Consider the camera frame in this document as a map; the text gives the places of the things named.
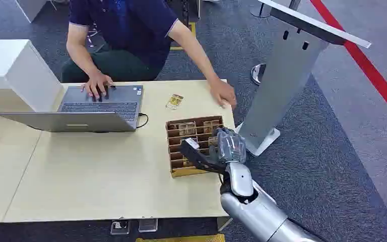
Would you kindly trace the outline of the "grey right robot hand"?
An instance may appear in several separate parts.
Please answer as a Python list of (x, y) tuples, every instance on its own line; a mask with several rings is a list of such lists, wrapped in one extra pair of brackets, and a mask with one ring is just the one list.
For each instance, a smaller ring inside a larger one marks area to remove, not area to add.
[(210, 158), (217, 164), (236, 161), (244, 164), (246, 161), (245, 138), (227, 127), (216, 128), (212, 135), (217, 143), (209, 146)]

